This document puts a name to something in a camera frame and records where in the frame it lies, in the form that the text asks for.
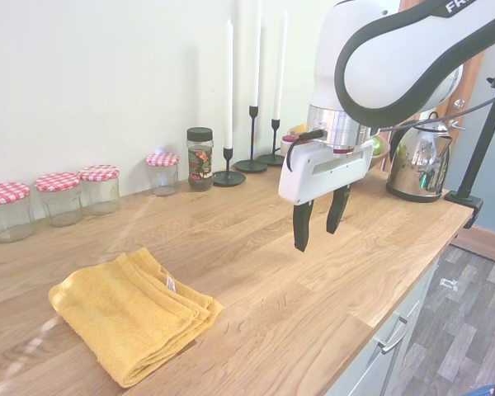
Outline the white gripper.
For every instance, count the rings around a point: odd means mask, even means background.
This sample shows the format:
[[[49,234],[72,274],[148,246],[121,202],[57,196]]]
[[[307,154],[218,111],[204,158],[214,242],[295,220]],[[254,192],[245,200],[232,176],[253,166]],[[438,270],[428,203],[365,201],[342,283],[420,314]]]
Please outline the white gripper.
[[[313,141],[288,150],[283,163],[278,193],[294,206],[295,248],[304,252],[309,240],[313,200],[333,191],[326,230],[334,234],[341,222],[351,192],[351,184],[368,172],[373,141],[367,140],[354,151],[336,154],[332,147]]]

